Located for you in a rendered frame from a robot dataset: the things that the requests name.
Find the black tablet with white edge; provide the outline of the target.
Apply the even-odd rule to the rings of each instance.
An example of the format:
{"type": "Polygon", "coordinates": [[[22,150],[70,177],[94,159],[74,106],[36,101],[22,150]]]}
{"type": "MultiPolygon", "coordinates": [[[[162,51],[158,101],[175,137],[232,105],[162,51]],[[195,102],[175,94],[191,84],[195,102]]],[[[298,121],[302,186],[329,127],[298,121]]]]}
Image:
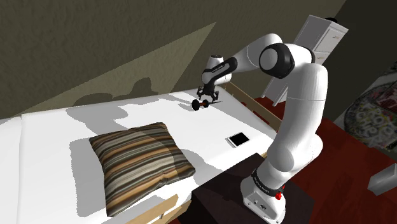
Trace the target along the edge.
{"type": "Polygon", "coordinates": [[[249,138],[242,132],[234,134],[225,139],[233,148],[239,147],[249,141],[249,138]]]}

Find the brown striped pillow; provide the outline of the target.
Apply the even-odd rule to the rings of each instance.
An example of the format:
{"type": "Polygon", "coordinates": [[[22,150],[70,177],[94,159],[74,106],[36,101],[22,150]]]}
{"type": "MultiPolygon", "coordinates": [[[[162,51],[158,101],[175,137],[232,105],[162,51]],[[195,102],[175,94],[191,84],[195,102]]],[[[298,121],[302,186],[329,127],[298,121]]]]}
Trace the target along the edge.
{"type": "Polygon", "coordinates": [[[109,217],[196,172],[162,122],[94,136],[89,143],[104,173],[109,217]]]}

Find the dark robot stand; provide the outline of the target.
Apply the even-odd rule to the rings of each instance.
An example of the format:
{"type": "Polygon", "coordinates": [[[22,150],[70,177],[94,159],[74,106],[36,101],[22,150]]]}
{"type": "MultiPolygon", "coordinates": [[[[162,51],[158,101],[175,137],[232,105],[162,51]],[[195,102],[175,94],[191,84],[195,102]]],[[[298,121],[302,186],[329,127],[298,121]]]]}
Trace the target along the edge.
{"type": "MultiPolygon", "coordinates": [[[[192,192],[192,202],[178,217],[181,224],[268,224],[243,204],[241,181],[265,159],[254,154],[192,192]]],[[[282,197],[286,215],[281,224],[309,224],[315,200],[292,181],[282,197]]]]}

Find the white cabinet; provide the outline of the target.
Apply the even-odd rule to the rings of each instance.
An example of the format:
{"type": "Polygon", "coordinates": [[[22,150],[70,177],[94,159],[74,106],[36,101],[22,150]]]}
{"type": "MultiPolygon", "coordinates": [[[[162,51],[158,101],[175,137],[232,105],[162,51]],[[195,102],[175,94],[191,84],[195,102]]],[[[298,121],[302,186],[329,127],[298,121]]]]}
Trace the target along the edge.
{"type": "MultiPolygon", "coordinates": [[[[293,43],[312,50],[315,63],[323,64],[347,32],[334,18],[309,15],[293,43]]],[[[272,78],[261,97],[270,99],[276,106],[286,100],[287,90],[285,79],[272,78]]]]}

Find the patterned round rug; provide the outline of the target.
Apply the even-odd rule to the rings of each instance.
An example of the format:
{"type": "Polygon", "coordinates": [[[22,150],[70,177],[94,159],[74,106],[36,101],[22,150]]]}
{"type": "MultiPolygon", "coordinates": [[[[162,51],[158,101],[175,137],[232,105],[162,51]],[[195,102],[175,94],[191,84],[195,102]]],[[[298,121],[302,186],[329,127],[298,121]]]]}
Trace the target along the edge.
{"type": "Polygon", "coordinates": [[[397,61],[334,123],[370,148],[397,154],[397,61]]]}

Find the grey box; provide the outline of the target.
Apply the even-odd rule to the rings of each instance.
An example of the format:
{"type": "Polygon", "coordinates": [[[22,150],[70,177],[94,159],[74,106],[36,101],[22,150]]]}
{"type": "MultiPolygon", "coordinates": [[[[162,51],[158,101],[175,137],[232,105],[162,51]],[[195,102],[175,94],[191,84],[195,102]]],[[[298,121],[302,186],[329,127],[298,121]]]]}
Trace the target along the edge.
{"type": "Polygon", "coordinates": [[[367,189],[378,196],[395,187],[397,187],[396,163],[374,174],[368,182],[367,189]]]}

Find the white bed with wooden frame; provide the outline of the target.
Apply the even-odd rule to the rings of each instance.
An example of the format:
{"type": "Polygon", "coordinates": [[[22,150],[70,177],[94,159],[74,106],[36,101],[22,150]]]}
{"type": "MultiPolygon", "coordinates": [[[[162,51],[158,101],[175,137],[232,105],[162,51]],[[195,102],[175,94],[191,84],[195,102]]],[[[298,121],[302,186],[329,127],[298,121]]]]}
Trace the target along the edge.
{"type": "Polygon", "coordinates": [[[177,208],[191,192],[255,153],[276,133],[246,104],[220,90],[219,101],[198,111],[194,90],[62,108],[0,121],[0,224],[124,224],[171,200],[177,208]],[[89,139],[150,123],[166,124],[193,176],[164,186],[110,218],[104,173],[89,139]],[[249,141],[233,148],[239,132],[249,141]]]}

